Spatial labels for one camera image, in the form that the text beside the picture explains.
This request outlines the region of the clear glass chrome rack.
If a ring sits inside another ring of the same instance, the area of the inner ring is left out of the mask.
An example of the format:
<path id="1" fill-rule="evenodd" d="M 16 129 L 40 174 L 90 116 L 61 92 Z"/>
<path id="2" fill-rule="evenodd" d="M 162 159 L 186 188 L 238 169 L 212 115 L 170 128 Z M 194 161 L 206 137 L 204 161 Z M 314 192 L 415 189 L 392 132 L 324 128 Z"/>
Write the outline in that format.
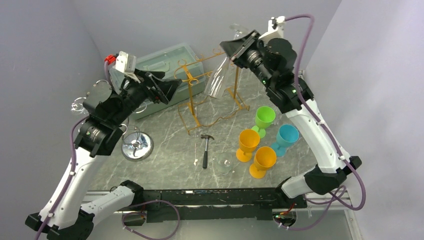
<path id="1" fill-rule="evenodd" d="M 78 97 L 76 98 L 70 107 L 70 111 L 73 115 L 86 115 L 88 112 L 83 106 L 86 97 Z"/>
<path id="2" fill-rule="evenodd" d="M 239 39 L 250 32 L 248 28 L 238 23 L 232 23 L 229 28 L 234 32 L 234 40 Z M 229 81 L 230 64 L 231 61 L 226 56 L 210 74 L 204 90 L 206 96 L 215 99 L 220 99 L 223 96 Z"/>

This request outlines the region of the green wine glass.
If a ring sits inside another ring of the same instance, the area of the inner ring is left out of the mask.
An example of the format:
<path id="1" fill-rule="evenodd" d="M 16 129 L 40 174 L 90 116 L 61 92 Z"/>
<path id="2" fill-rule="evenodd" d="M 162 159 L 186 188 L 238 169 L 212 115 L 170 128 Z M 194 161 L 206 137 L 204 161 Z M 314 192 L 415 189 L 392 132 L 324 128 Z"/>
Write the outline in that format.
<path id="1" fill-rule="evenodd" d="M 255 125 L 251 128 L 257 132 L 262 139 L 266 136 L 266 129 L 273 123 L 276 118 L 276 113 L 269 106 L 260 106 L 255 113 Z"/>

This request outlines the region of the orange wine glass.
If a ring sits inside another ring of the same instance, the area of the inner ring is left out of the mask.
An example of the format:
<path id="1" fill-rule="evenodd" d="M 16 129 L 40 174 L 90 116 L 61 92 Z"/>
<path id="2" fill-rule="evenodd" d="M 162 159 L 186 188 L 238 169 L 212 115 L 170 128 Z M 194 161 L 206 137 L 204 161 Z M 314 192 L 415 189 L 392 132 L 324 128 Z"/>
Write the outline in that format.
<path id="1" fill-rule="evenodd" d="M 260 147 L 253 158 L 253 163 L 249 167 L 249 174 L 256 179 L 261 179 L 267 174 L 267 170 L 272 168 L 277 161 L 275 151 L 269 146 Z"/>
<path id="2" fill-rule="evenodd" d="M 248 162 L 252 158 L 253 152 L 260 143 L 260 135 L 253 129 L 243 130 L 238 137 L 238 146 L 236 150 L 236 158 L 240 162 Z"/>

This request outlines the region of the clear glass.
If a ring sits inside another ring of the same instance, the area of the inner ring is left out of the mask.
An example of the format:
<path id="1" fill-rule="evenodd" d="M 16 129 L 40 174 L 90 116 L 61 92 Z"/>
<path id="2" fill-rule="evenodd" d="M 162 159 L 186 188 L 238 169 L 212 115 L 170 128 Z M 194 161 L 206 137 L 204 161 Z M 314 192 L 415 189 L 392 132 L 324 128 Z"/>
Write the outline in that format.
<path id="1" fill-rule="evenodd" d="M 215 158 L 215 168 L 221 175 L 227 175 L 233 169 L 233 155 L 230 152 L 221 152 Z"/>

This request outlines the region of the blue wine glass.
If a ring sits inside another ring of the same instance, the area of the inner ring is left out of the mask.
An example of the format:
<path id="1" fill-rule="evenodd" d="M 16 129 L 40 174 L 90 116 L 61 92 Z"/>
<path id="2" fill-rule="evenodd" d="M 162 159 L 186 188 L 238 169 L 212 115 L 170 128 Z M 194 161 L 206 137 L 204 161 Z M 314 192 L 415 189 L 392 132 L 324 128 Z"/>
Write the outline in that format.
<path id="1" fill-rule="evenodd" d="M 282 125 L 270 147 L 274 150 L 276 156 L 283 157 L 289 147 L 294 145 L 300 137 L 298 129 L 291 124 Z"/>

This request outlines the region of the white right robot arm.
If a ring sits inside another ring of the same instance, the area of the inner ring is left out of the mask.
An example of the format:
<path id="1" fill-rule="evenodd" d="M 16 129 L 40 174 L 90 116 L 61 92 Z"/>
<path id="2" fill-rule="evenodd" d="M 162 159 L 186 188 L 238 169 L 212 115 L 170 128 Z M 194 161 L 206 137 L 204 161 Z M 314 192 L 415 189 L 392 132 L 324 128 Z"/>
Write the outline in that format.
<path id="1" fill-rule="evenodd" d="M 359 156 L 347 153 L 328 135 L 312 91 L 295 77 L 297 53 L 288 40 L 262 40 L 253 30 L 242 38 L 222 41 L 220 47 L 237 67 L 251 70 L 261 81 L 270 101 L 292 121 L 316 158 L 315 167 L 279 184 L 275 200 L 280 207 L 289 207 L 300 195 L 329 193 L 362 165 Z"/>

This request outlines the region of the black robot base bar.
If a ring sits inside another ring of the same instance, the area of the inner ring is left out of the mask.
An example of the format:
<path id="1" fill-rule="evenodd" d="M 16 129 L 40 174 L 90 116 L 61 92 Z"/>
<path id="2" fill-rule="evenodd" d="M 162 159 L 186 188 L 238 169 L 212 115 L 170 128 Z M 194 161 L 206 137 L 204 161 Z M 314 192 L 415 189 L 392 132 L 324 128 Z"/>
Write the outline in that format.
<path id="1" fill-rule="evenodd" d="M 302 196 L 289 199 L 281 196 L 274 187 L 253 187 L 146 189 L 142 197 L 122 210 L 142 210 L 148 223 L 161 223 L 177 219 L 271 221 L 280 212 L 306 207 Z"/>

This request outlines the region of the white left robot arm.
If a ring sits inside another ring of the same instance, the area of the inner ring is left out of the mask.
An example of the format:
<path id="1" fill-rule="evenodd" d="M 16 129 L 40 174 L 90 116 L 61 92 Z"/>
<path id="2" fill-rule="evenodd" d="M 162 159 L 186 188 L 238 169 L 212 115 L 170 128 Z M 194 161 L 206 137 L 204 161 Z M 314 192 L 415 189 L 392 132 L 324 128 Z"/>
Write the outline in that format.
<path id="1" fill-rule="evenodd" d="M 92 202 L 85 204 L 83 199 L 93 177 L 124 134 L 124 121 L 146 100 L 169 103 L 181 83 L 180 79 L 166 79 L 164 72 L 143 70 L 126 76 L 120 91 L 104 81 L 95 83 L 83 101 L 88 116 L 75 124 L 78 133 L 70 132 L 67 168 L 47 204 L 29 214 L 25 225 L 37 236 L 46 234 L 49 240 L 85 240 L 114 212 L 147 205 L 143 187 L 130 180 Z"/>

